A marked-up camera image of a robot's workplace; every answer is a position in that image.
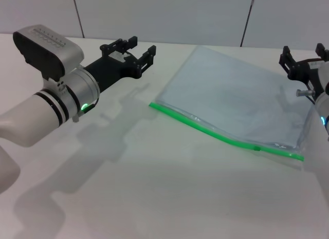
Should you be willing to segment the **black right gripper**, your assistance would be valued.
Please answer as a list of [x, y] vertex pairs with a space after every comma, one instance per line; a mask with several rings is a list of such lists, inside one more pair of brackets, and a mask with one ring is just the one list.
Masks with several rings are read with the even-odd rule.
[[329, 61], [329, 50], [325, 49], [322, 43], [318, 43], [315, 52], [320, 59], [307, 59], [296, 62], [290, 53], [290, 48], [284, 46], [279, 64], [287, 73], [287, 77], [290, 80], [300, 81], [312, 90], [323, 90], [318, 69], [323, 64], [323, 61]]

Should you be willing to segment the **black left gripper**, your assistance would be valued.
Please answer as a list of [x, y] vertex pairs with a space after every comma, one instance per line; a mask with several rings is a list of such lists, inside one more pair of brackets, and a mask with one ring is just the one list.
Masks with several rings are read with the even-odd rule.
[[96, 80], [102, 93], [123, 78], [139, 79], [154, 64], [156, 46], [153, 45], [138, 59], [127, 52], [137, 46], [138, 38], [118, 39], [100, 46], [102, 54], [96, 61], [84, 67]]

